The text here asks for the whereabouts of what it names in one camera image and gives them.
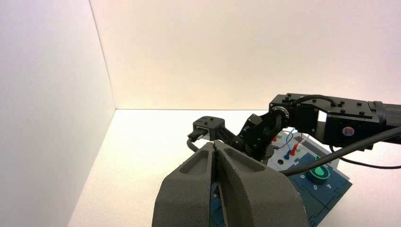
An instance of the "black cable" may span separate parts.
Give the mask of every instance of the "black cable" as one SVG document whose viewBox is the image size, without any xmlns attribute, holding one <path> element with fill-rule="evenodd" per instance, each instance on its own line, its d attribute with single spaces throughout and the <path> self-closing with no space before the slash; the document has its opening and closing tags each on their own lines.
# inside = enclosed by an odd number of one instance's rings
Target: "black cable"
<svg viewBox="0 0 401 227">
<path fill-rule="evenodd" d="M 331 152 L 334 153 L 335 151 L 333 149 L 333 146 L 330 145 L 329 147 L 330 147 Z M 349 159 L 344 158 L 344 157 L 340 157 L 340 160 L 344 161 L 344 162 L 351 163 L 351 164 L 355 164 L 355 165 L 359 165 L 359 166 L 366 166 L 366 167 L 376 168 L 376 169 L 401 169 L 401 166 L 375 166 L 375 165 L 366 164 L 366 163 L 363 163 L 363 162 L 357 162 L 357 161 L 349 160 Z"/>
<path fill-rule="evenodd" d="M 299 173 L 311 170 L 313 168 L 316 168 L 318 166 L 324 165 L 324 164 L 326 164 L 328 162 L 331 162 L 331 161 L 333 161 L 335 159 L 338 159 L 338 158 L 340 158 L 340 157 L 342 157 L 344 155 L 347 155 L 349 153 L 352 153 L 352 152 L 354 152 L 356 150 L 363 149 L 363 148 L 365 148 L 367 146 L 370 146 L 370 145 L 372 145 L 374 143 L 380 142 L 382 140 L 388 140 L 388 139 L 390 139 L 392 137 L 399 136 L 399 135 L 401 135 L 401 127 L 390 129 L 390 130 L 381 132 L 381 133 L 379 133 L 377 135 L 374 135 L 374 136 L 368 137 L 366 139 L 360 140 L 358 142 L 355 142 L 355 143 L 353 143 L 351 145 L 348 145 L 348 146 L 346 146 L 344 148 L 341 148 L 340 150 L 338 150 L 338 151 L 336 151 L 334 153 L 328 154 L 326 156 L 323 156 L 320 159 L 315 160 L 315 161 L 313 161 L 313 162 L 311 162 L 309 164 L 306 164 L 306 165 L 303 165 L 303 166 L 300 166 L 300 167 L 296 167 L 296 168 L 293 168 L 293 169 L 283 170 L 283 171 L 280 171 L 280 172 L 282 174 L 286 175 L 286 176 L 299 174 Z"/>
<path fill-rule="evenodd" d="M 199 150 L 199 148 L 197 146 L 195 146 L 195 144 L 193 144 L 191 142 L 190 139 L 187 140 L 187 146 L 189 147 L 189 149 L 191 149 L 193 152 L 197 152 Z"/>
<path fill-rule="evenodd" d="M 327 101 L 331 102 L 331 104 L 332 104 L 333 106 L 338 106 L 338 103 L 337 103 L 334 99 L 332 99 L 332 98 L 330 98 L 330 97 L 327 97 L 327 96 L 322 96 L 322 95 L 304 96 L 304 97 L 299 98 L 299 99 L 295 100 L 294 102 L 292 102 L 292 103 L 291 103 L 291 106 L 296 106 L 297 104 L 303 103 L 303 102 L 308 101 L 308 100 L 311 100 L 311 99 L 323 99 L 323 100 L 327 100 Z"/>
</svg>

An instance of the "red wire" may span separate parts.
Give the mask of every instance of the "red wire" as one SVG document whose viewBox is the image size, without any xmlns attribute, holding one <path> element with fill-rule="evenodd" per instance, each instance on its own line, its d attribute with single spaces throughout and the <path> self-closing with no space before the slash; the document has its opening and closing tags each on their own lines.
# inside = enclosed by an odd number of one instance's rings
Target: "red wire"
<svg viewBox="0 0 401 227">
<path fill-rule="evenodd" d="M 295 155 L 295 150 L 298 148 L 299 143 L 303 140 L 304 138 L 302 137 L 302 133 L 301 133 L 301 138 L 299 139 L 298 143 L 296 143 L 293 147 L 292 150 L 290 152 L 291 156 Z"/>
</svg>

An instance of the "green button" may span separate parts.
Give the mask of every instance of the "green button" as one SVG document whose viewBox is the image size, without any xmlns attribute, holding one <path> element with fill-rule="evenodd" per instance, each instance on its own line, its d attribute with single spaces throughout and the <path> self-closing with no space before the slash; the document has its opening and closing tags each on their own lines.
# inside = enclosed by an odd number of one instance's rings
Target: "green button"
<svg viewBox="0 0 401 227">
<path fill-rule="evenodd" d="M 314 172 L 319 176 L 323 176 L 324 175 L 324 171 L 322 170 L 322 168 L 320 166 L 317 167 Z"/>
</svg>

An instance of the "white wall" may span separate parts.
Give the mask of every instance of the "white wall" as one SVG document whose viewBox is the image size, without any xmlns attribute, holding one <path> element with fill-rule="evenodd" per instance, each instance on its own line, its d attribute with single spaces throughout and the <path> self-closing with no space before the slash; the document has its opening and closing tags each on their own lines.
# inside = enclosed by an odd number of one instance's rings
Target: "white wall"
<svg viewBox="0 0 401 227">
<path fill-rule="evenodd" d="M 399 102 L 401 1 L 91 0 L 118 108 Z"/>
<path fill-rule="evenodd" d="M 66 226 L 113 113 L 87 0 L 0 1 L 0 226 Z"/>
</svg>

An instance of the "white floor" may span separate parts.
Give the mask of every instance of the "white floor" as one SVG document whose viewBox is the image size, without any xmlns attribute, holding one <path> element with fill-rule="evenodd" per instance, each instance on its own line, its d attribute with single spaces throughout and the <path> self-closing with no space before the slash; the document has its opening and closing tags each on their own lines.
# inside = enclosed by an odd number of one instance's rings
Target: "white floor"
<svg viewBox="0 0 401 227">
<path fill-rule="evenodd" d="M 69 227 L 149 227 L 162 180 L 193 154 L 185 144 L 192 122 L 221 117 L 238 133 L 263 111 L 117 110 Z M 205 140 L 200 140 L 200 147 Z M 379 143 L 347 156 L 377 165 L 400 165 L 401 146 Z M 353 186 L 319 227 L 400 226 L 401 170 L 376 170 L 340 161 Z"/>
</svg>

